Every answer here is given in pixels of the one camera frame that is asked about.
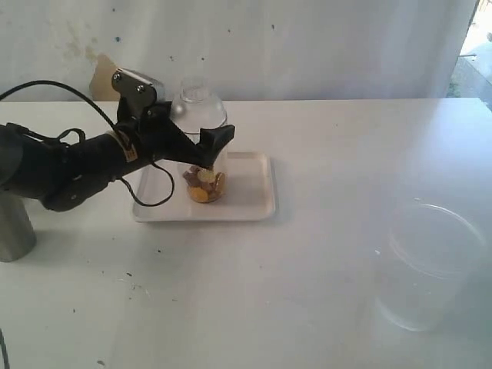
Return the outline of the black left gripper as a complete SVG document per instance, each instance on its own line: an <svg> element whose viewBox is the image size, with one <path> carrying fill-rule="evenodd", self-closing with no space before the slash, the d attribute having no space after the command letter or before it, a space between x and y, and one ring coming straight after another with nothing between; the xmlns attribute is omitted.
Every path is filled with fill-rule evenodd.
<svg viewBox="0 0 492 369"><path fill-rule="evenodd" d="M127 99L120 98L115 127L123 138L124 148L135 149L138 159L213 167L219 154L234 138L235 126L202 128L195 143L171 121L170 112L170 101L157 102L136 118Z"/></svg>

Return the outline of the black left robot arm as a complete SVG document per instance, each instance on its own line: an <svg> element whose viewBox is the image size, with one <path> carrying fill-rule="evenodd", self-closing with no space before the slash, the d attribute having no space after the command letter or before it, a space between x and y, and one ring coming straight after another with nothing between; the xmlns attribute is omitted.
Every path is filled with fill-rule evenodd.
<svg viewBox="0 0 492 369"><path fill-rule="evenodd" d="M73 145L8 123L1 127L1 189L38 200L52 211L69 211L153 162L176 161L211 168L233 139L235 127L202 128L193 142L170 118L170 102L134 118L118 106L116 131Z"/></svg>

